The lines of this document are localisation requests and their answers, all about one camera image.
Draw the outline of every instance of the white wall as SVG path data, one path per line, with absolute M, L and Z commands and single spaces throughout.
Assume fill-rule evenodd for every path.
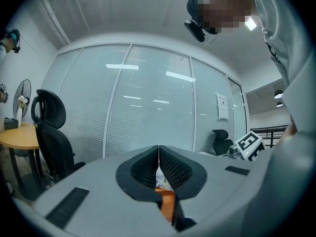
M 6 104 L 1 103 L 3 114 L 13 117 L 13 98 L 19 84 L 29 79 L 32 85 L 31 103 L 37 95 L 46 72 L 56 57 L 57 49 L 42 35 L 34 21 L 34 13 L 38 13 L 37 5 L 33 0 L 26 1 L 11 19 L 8 28 L 17 28 L 20 31 L 21 50 L 18 54 L 9 52 L 0 68 L 0 83 L 4 83 L 9 99 Z M 32 122 L 31 105 L 24 118 Z
M 137 32 L 111 32 L 106 34 L 98 34 L 74 41 L 73 43 L 59 49 L 58 53 L 60 54 L 83 46 L 111 42 L 132 42 L 139 44 L 150 44 L 182 52 L 184 54 L 191 55 L 201 61 L 204 61 L 220 69 L 221 71 L 230 75 L 232 78 L 241 82 L 240 75 L 236 69 L 232 68 L 227 63 L 225 63 L 225 61 L 221 60 L 220 58 L 216 57 L 210 52 L 207 52 L 206 50 L 198 46 L 191 45 L 187 42 L 156 34 Z
M 256 90 L 281 78 L 280 72 L 271 59 L 241 72 L 241 81 L 245 93 Z
M 250 129 L 263 128 L 290 123 L 290 113 L 286 107 L 279 107 L 270 111 L 250 114 Z

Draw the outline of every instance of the black mesh pad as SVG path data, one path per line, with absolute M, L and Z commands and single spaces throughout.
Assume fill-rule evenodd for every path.
M 153 146 L 123 162 L 116 171 L 116 180 L 120 188 L 133 199 L 161 204 L 161 195 L 154 191 L 157 169 L 158 146 Z
M 159 165 L 180 200 L 195 197 L 207 179 L 202 165 L 165 146 L 159 147 Z
M 158 204 L 162 202 L 161 195 L 154 191 L 158 158 L 162 172 L 180 200 L 195 197 L 203 188 L 207 173 L 199 163 L 165 146 L 153 146 L 143 150 L 123 162 L 116 171 L 118 185 L 133 199 Z

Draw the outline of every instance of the white device surface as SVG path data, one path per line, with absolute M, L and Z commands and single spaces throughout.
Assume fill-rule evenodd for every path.
M 242 157 L 248 161 L 255 161 L 259 152 L 265 148 L 263 139 L 253 131 L 236 140 L 235 144 Z

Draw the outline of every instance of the vr headset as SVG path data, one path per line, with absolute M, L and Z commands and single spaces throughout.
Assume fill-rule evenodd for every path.
M 205 28 L 202 26 L 203 19 L 198 15 L 197 0 L 188 0 L 187 11 L 191 15 L 191 20 L 186 20 L 184 25 L 199 42 L 205 40 L 205 32 L 203 30 L 213 35 L 220 32 L 217 28 Z
M 15 53 L 18 53 L 20 51 L 20 32 L 18 29 L 13 29 L 10 32 L 5 31 L 4 37 L 6 38 L 13 38 L 14 41 L 14 48 L 12 49 Z
M 213 35 L 219 33 L 219 31 L 216 28 L 203 28 L 201 25 L 194 22 L 192 18 L 191 20 L 184 21 L 184 25 L 193 35 L 193 37 L 196 38 L 199 42 L 203 42 L 205 40 L 205 32 L 203 31 L 203 29 Z

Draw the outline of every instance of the flower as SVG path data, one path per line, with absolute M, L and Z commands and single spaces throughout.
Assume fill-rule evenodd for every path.
M 19 96 L 19 98 L 18 98 L 19 102 L 21 102 L 21 103 L 24 101 L 24 99 L 25 99 L 25 97 L 23 95 Z
M 19 108 L 23 109 L 29 100 L 23 95 L 21 95 L 19 96 L 18 101 L 19 101 Z

